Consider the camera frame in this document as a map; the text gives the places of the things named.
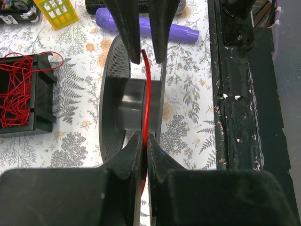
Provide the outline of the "grey perforated cable spool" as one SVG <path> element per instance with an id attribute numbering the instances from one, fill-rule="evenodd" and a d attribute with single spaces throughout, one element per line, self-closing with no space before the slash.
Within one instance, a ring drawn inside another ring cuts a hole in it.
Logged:
<path id="1" fill-rule="evenodd" d="M 120 36 L 107 55 L 99 99 L 99 144 L 104 163 L 122 148 L 127 131 L 141 131 L 146 80 L 131 78 L 130 60 Z"/>

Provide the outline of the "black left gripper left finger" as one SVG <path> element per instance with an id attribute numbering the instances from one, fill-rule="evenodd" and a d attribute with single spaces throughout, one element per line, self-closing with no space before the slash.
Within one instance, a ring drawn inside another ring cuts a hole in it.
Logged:
<path id="1" fill-rule="evenodd" d="M 142 135 L 98 168 L 11 169 L 0 177 L 3 226 L 137 226 Z"/>

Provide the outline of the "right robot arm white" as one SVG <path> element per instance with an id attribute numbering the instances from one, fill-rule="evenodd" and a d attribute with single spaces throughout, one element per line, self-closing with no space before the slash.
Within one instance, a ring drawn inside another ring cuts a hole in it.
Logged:
<path id="1" fill-rule="evenodd" d="M 139 3 L 136 0 L 106 0 L 104 4 L 110 12 L 117 31 L 125 45 L 132 63 L 140 63 Z M 180 2 L 178 0 L 149 0 L 148 14 L 150 34 L 158 64 L 164 62 L 172 21 Z M 227 45 L 243 45 L 238 40 L 241 34 L 246 38 L 245 46 L 251 49 L 257 39 L 251 26 L 251 9 L 253 0 L 223 0 L 221 1 L 222 33 Z"/>

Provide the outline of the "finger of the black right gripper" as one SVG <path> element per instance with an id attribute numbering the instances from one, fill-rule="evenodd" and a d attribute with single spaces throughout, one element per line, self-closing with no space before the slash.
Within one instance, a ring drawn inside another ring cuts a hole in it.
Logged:
<path id="1" fill-rule="evenodd" d="M 132 63 L 140 63 L 139 5 L 136 0 L 104 0 Z"/>
<path id="2" fill-rule="evenodd" d="M 163 63 L 166 58 L 170 27 L 179 3 L 179 0 L 148 1 L 151 38 L 158 64 Z"/>

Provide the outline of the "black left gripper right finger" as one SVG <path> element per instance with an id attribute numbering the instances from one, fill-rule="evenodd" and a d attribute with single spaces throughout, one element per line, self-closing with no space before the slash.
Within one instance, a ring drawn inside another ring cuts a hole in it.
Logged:
<path id="1" fill-rule="evenodd" d="M 147 141 L 153 226 L 296 226 L 278 181 L 266 171 L 188 170 L 153 135 Z"/>

